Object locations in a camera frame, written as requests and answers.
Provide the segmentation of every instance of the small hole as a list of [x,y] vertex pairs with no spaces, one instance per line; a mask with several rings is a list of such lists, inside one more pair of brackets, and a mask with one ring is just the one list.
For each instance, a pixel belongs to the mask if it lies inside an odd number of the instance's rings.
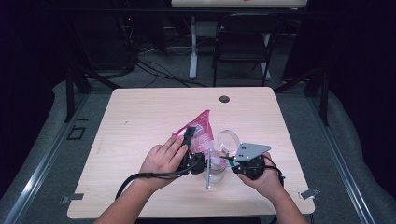
[[230,102],[230,97],[226,96],[226,95],[222,95],[220,96],[220,101],[224,104],[227,104],[228,102]]

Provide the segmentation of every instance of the person's right hand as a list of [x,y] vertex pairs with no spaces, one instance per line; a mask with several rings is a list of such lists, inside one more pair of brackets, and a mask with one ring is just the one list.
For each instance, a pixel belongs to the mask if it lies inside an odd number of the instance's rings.
[[[271,155],[268,152],[262,155],[271,159]],[[268,159],[264,159],[265,165],[274,166]],[[273,169],[265,169],[264,174],[256,180],[251,180],[244,175],[238,175],[238,177],[244,182],[244,184],[257,190],[260,195],[266,197],[270,201],[274,200],[280,194],[284,194],[286,191],[283,189],[277,171]]]

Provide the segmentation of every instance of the hand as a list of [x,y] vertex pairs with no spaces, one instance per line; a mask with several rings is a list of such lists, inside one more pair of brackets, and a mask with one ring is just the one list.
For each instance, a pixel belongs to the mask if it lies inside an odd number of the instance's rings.
[[[262,155],[271,159],[271,155],[268,152]],[[264,159],[265,165],[273,165],[268,159]],[[284,194],[286,191],[280,184],[277,171],[273,169],[265,169],[264,174],[256,180],[251,180],[244,175],[238,175],[238,177],[244,182],[244,184],[257,190],[260,195],[268,198],[270,201],[274,200],[275,197],[280,194]]]
[[[173,173],[180,165],[187,152],[187,145],[182,146],[183,136],[172,136],[163,146],[158,145],[151,149],[143,161],[139,173]],[[139,178],[135,181],[144,183],[152,193],[170,184],[173,179]]]

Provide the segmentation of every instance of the dark background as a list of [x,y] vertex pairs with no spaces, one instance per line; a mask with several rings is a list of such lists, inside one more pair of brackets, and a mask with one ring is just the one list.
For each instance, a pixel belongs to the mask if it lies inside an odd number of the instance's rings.
[[[393,165],[396,160],[396,17],[392,14],[396,7],[390,2],[375,2],[368,10],[355,11],[353,8],[358,6],[351,2],[318,2],[311,1],[312,10],[346,10],[349,16],[338,23],[303,22],[285,77],[303,74],[318,66],[324,52],[340,49],[328,70],[331,91],[341,100],[355,125],[364,161],[377,182],[396,198],[393,181],[396,171]],[[0,193],[3,195],[50,112],[54,99],[52,88],[64,80],[69,68],[65,58],[72,56],[74,63],[88,67],[92,67],[92,61],[81,43],[73,38],[75,34],[62,26],[59,17],[42,13],[35,2],[3,1],[1,4]],[[348,27],[345,41],[334,45],[332,37],[342,24]],[[127,58],[120,58],[115,64],[126,66],[128,62]]]

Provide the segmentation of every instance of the gray carpet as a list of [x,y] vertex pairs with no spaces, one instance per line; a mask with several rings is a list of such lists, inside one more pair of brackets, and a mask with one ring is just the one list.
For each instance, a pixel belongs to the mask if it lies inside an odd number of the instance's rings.
[[[198,78],[194,80],[206,86],[211,86],[213,74],[211,69],[213,48],[210,43],[210,40],[206,40],[199,48]],[[272,78],[271,81],[267,82],[267,85],[271,87],[280,85],[280,78],[291,44],[292,41],[289,36],[283,36],[278,40],[270,66]],[[180,52],[186,52],[184,48],[175,49],[180,50]],[[165,55],[162,52],[153,50],[140,55],[139,58],[158,70],[164,71],[157,65],[160,64],[176,77],[188,80],[190,53],[180,54],[180,52],[174,53],[169,49]],[[224,70],[220,71],[226,72],[229,68],[230,66],[225,66]],[[243,74],[243,76],[253,77],[253,79],[246,82],[245,80],[244,82],[240,80],[236,82],[232,79],[224,79],[220,80],[219,84],[227,86],[260,85],[260,81],[254,79],[257,79],[258,73],[257,71],[251,71],[251,66],[240,66],[233,71],[238,72],[239,76]],[[111,80],[125,88],[184,87],[179,81],[156,78],[139,67],[136,67],[127,76],[112,78]],[[73,193],[77,186],[85,160],[91,149],[93,138],[111,94],[109,88],[98,81],[91,79],[90,82],[94,91],[89,95],[88,100],[68,130],[69,133],[70,129],[76,125],[76,127],[85,128],[85,133],[80,140],[67,140],[67,136],[64,138],[45,181],[36,192],[31,204],[28,204],[27,209],[23,211],[25,213],[21,217],[21,223],[92,223],[92,220],[69,219],[66,215],[68,204],[60,203],[62,197]],[[190,85],[193,87],[200,86],[198,84]],[[56,101],[49,115],[48,122],[19,175],[0,202],[2,221],[6,219],[12,206],[18,200],[30,176],[40,163],[40,159],[51,150],[57,133],[64,125],[64,83],[57,86],[54,91],[56,93]],[[317,111],[312,110],[309,105],[309,99],[304,98],[302,94],[301,87],[297,86],[292,91],[280,93],[276,98],[302,165],[308,187],[317,187],[321,191],[315,199],[315,223],[361,223],[343,180],[334,165],[330,145],[321,130],[320,122],[316,119]],[[329,104],[329,122],[329,129],[332,131],[340,150],[345,156],[347,165],[356,178],[363,197],[375,217],[375,221],[377,223],[396,223],[395,202],[374,182],[370,171],[362,162],[359,138],[342,105],[332,94]],[[271,217],[263,217],[262,223],[268,223],[270,219]]]

